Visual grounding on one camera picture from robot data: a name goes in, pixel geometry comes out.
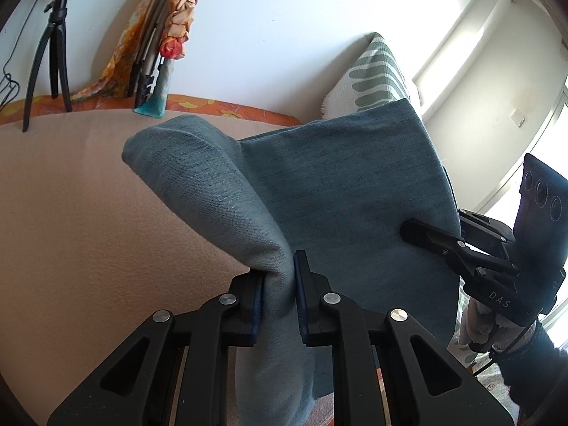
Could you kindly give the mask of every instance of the camera lens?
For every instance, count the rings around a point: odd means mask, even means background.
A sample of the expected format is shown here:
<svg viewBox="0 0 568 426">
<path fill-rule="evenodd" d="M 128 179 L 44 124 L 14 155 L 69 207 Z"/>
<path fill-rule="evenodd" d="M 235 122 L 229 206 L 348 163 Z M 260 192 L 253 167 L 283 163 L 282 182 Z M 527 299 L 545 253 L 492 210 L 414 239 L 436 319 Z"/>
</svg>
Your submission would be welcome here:
<svg viewBox="0 0 568 426">
<path fill-rule="evenodd" d="M 550 204 L 550 218 L 556 222 L 560 219 L 562 215 L 562 200 L 557 195 L 552 199 L 552 203 Z"/>
<path fill-rule="evenodd" d="M 525 174 L 525 189 L 530 190 L 532 187 L 532 173 L 530 171 Z"/>
<path fill-rule="evenodd" d="M 539 182 L 536 183 L 536 188 L 535 188 L 536 205 L 542 208 L 546 204 L 547 198 L 548 198 L 548 187 L 546 186 L 546 182 L 540 179 Z"/>
</svg>

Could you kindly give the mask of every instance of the blue fabric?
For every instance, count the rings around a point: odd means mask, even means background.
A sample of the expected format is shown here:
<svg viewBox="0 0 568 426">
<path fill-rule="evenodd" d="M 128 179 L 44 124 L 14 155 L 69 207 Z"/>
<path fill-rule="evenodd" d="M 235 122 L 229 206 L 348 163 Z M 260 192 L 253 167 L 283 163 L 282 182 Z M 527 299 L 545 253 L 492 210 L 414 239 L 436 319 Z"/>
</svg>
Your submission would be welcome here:
<svg viewBox="0 0 568 426">
<path fill-rule="evenodd" d="M 452 192 L 406 99 L 236 141 L 196 116 L 142 130 L 123 160 L 204 238 L 268 271 L 258 344 L 237 353 L 242 426 L 299 426 L 333 389 L 331 352 L 299 335 L 292 252 L 367 309 L 402 307 L 446 345 L 458 276 L 399 236 L 416 218 L 459 235 Z"/>
</svg>

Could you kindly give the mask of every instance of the tripod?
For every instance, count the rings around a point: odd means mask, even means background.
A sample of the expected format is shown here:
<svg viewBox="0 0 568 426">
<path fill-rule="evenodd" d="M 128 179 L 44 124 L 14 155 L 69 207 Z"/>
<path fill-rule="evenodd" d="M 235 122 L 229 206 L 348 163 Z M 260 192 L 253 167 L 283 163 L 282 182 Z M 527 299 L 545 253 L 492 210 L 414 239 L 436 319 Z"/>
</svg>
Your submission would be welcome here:
<svg viewBox="0 0 568 426">
<path fill-rule="evenodd" d="M 69 95 L 69 83 L 67 81 L 67 59 L 65 47 L 65 17 L 67 16 L 67 0 L 53 0 L 49 3 L 44 12 L 51 9 L 49 22 L 39 42 L 35 57 L 33 58 L 32 70 L 29 74 L 26 101 L 24 104 L 24 122 L 22 132 L 26 132 L 29 127 L 29 115 L 32 109 L 33 90 L 38 79 L 39 67 L 42 63 L 43 53 L 49 40 L 49 83 L 51 85 L 51 97 L 55 99 L 58 94 L 58 70 L 61 80 L 61 93 L 65 111 L 71 112 L 71 98 Z"/>
</svg>

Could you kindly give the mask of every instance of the green patterned pillow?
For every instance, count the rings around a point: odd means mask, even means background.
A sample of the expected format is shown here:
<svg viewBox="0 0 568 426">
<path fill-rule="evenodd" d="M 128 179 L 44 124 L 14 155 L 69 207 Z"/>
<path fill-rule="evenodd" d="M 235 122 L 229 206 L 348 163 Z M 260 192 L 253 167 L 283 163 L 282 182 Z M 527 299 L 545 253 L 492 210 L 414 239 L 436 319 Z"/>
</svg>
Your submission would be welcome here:
<svg viewBox="0 0 568 426">
<path fill-rule="evenodd" d="M 375 33 L 365 52 L 324 99 L 323 118 L 342 117 L 402 98 L 410 100 L 404 76 L 384 38 Z"/>
</svg>

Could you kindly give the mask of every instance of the wall socket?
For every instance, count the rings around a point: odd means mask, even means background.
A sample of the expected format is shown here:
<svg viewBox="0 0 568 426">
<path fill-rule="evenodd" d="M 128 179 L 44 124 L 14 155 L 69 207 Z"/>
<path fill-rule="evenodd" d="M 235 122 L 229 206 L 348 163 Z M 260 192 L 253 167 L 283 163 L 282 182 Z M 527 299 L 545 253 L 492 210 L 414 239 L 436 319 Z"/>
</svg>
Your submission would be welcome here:
<svg viewBox="0 0 568 426">
<path fill-rule="evenodd" d="M 519 112 L 519 109 L 515 109 L 515 112 L 510 115 L 510 118 L 518 127 L 523 126 L 523 123 L 525 123 L 525 116 Z"/>
</svg>

